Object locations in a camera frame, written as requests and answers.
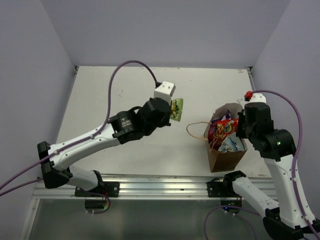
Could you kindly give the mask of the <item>green snack packet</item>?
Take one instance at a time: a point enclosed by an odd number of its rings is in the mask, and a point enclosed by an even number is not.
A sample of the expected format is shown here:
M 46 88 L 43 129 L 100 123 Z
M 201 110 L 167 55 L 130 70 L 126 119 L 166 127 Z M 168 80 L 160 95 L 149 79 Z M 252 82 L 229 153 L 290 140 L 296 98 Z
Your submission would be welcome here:
M 180 122 L 182 118 L 184 100 L 176 98 L 172 100 L 170 119 Z

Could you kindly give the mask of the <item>pale blue snack packet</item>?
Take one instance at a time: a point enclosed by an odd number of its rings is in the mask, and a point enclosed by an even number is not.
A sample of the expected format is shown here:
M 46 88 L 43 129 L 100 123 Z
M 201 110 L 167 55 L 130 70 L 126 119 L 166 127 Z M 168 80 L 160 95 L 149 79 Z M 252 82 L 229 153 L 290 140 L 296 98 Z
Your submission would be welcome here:
M 221 143 L 218 148 L 220 153 L 234 153 L 239 151 L 244 151 L 245 147 L 242 140 L 236 136 L 236 133 L 228 135 Z

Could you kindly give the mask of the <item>red mixed snack bag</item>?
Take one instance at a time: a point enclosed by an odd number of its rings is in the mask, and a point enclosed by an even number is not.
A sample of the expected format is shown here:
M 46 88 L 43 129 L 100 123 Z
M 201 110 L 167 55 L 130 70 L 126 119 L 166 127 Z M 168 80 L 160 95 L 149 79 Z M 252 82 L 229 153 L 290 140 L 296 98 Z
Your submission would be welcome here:
M 230 134 L 235 133 L 238 129 L 238 121 L 239 119 L 230 119 L 230 120 L 223 120 L 218 121 L 216 124 L 216 131 L 214 134 L 207 134 L 207 139 L 209 146 L 214 149 L 218 150 L 221 146 L 222 141 Z

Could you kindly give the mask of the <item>brown paper bag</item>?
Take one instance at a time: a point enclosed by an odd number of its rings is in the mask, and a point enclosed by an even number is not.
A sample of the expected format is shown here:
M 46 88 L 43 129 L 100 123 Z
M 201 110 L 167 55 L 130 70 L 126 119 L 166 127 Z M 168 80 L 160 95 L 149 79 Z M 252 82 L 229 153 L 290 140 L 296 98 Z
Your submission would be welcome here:
M 210 128 L 211 121 L 215 118 L 221 117 L 227 110 L 230 110 L 231 112 L 231 120 L 238 119 L 238 112 L 242 109 L 243 107 L 239 103 L 226 103 L 214 111 L 209 121 L 190 123 L 186 127 L 186 131 L 191 137 L 204 141 L 209 169 L 212 173 L 233 171 L 247 152 L 248 147 L 245 141 L 240 138 L 245 148 L 244 151 L 222 153 L 211 148 L 208 142 L 208 130 Z M 202 123 L 206 125 L 203 136 L 196 136 L 189 131 L 190 126 Z

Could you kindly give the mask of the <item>purple snack bag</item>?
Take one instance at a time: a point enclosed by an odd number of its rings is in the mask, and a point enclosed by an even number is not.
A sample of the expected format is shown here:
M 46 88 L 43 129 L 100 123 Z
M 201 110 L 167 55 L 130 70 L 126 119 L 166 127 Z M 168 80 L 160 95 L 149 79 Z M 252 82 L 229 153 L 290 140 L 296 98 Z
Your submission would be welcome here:
M 216 131 L 216 129 L 217 129 L 217 126 L 216 126 L 216 125 L 217 125 L 217 122 L 219 122 L 219 121 L 225 121 L 225 120 L 230 120 L 231 118 L 232 118 L 232 114 L 231 114 L 230 110 L 227 109 L 226 112 L 225 112 L 222 116 L 213 119 L 213 120 L 211 121 L 209 130 L 208 130 L 208 135 L 215 133 L 215 131 Z

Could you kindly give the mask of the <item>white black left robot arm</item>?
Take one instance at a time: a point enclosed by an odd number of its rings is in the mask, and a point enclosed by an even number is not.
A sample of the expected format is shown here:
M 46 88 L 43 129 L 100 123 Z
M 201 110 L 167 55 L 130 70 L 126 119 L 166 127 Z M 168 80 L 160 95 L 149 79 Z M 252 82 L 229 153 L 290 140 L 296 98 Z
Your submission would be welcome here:
M 74 164 L 107 148 L 140 140 L 157 128 L 170 126 L 171 104 L 161 98 L 151 98 L 143 106 L 120 111 L 95 130 L 59 144 L 46 141 L 37 145 L 41 173 L 47 189 L 63 185 L 79 187 L 92 196 L 105 189 L 97 170 L 84 170 Z

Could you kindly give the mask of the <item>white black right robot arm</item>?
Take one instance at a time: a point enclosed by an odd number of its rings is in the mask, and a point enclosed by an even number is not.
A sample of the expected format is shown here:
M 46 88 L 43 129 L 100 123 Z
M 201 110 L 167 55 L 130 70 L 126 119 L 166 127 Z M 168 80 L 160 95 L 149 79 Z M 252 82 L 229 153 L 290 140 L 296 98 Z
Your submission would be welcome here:
M 224 176 L 223 192 L 245 198 L 262 217 L 273 240 L 300 240 L 305 234 L 319 233 L 320 221 L 310 210 L 298 167 L 293 165 L 296 146 L 292 135 L 285 129 L 274 128 L 266 103 L 248 103 L 238 116 L 236 135 L 248 139 L 259 151 L 273 179 L 277 200 L 255 187 L 241 171 Z

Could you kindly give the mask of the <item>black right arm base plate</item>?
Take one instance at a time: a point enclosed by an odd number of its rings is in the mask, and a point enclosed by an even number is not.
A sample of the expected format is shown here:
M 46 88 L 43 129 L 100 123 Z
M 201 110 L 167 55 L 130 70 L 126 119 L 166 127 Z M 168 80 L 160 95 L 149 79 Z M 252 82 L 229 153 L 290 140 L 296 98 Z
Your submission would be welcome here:
M 229 196 L 223 181 L 214 178 L 206 183 L 207 195 L 209 198 L 227 198 Z

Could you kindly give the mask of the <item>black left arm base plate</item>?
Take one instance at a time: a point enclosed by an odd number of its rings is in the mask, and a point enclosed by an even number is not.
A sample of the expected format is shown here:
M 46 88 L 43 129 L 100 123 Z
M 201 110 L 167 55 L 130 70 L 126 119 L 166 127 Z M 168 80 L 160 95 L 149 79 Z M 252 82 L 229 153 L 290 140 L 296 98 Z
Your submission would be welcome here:
M 108 197 L 117 198 L 119 196 L 120 183 L 118 181 L 104 181 L 103 185 L 86 191 L 80 187 L 75 189 L 75 197 L 93 198 L 93 197 Z

